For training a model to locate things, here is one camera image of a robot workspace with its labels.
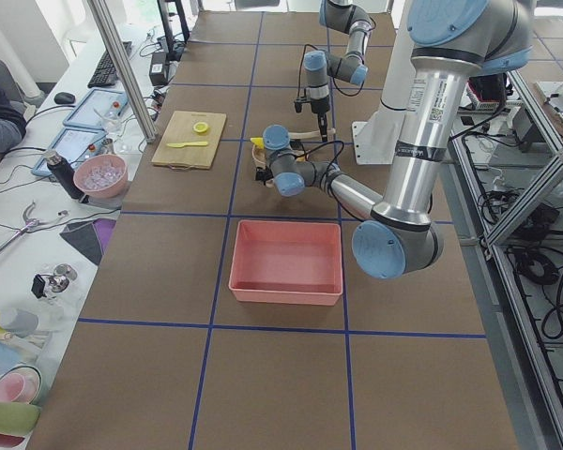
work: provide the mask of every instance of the pink plastic tray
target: pink plastic tray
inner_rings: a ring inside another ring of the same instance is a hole
[[[342,295],[340,227],[241,220],[229,288],[241,302],[334,305]]]

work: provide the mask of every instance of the black water bottle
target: black water bottle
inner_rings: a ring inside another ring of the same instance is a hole
[[[46,150],[44,153],[48,170],[52,172],[54,178],[58,180],[71,199],[81,199],[84,195],[73,183],[73,168],[68,161],[61,157],[55,150]]]

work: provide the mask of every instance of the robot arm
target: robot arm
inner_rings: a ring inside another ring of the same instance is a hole
[[[319,22],[328,28],[349,36],[343,57],[330,52],[315,50],[304,55],[307,89],[304,97],[295,100],[297,113],[302,104],[311,104],[323,142],[327,142],[327,112],[329,111],[329,77],[347,83],[362,85],[367,77],[365,51],[373,27],[369,14],[361,7],[352,5],[352,0],[324,0],[321,4]]]
[[[434,263],[442,252],[442,238],[427,205],[465,83],[469,77],[502,73],[527,62],[535,4],[415,0],[408,30],[416,43],[411,56],[416,76],[384,196],[335,164],[296,161],[285,128],[272,126],[263,137],[267,165],[281,195],[319,187],[365,219],[353,235],[353,252],[371,276],[395,278]]]

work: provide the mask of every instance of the blue joint cap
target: blue joint cap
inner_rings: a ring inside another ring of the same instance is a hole
[[[274,182],[283,197],[294,197],[304,190],[304,179],[298,173],[278,173]]]
[[[365,83],[365,79],[367,78],[367,66],[364,64],[357,67],[357,70],[353,73],[353,76],[350,77],[350,83],[356,86],[361,86]]]
[[[353,233],[353,254],[367,275],[389,279],[404,273],[406,257],[394,232],[374,220],[361,223]]]
[[[277,152],[290,145],[288,130],[281,125],[270,125],[263,131],[263,143],[267,150]]]
[[[414,0],[406,29],[422,47],[442,45],[471,28],[489,4],[490,0]]]
[[[522,68],[527,64],[531,52],[532,48],[530,47],[528,49],[520,50],[519,52],[486,61],[481,67],[481,73],[479,76],[494,75],[496,73],[503,73],[508,72],[509,70],[515,70],[516,68]]]
[[[309,72],[316,72],[317,70],[327,70],[326,54],[321,50],[313,50],[304,55],[304,68]]]
[[[323,1],[321,2],[321,7],[319,8],[319,24],[320,24],[321,26],[325,26],[325,27],[327,27],[327,21],[326,21],[326,10],[327,10],[327,8],[326,8],[326,3],[327,3],[327,0],[323,0]]]

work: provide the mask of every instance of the keyboard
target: keyboard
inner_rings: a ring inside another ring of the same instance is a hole
[[[131,42],[125,41],[123,42],[123,47],[127,52],[128,56],[131,53]],[[104,52],[98,64],[96,65],[96,69],[94,70],[94,74],[92,78],[90,78],[87,87],[108,87],[114,86],[116,81],[119,79],[116,75],[116,69],[114,68],[113,60],[108,52]]]

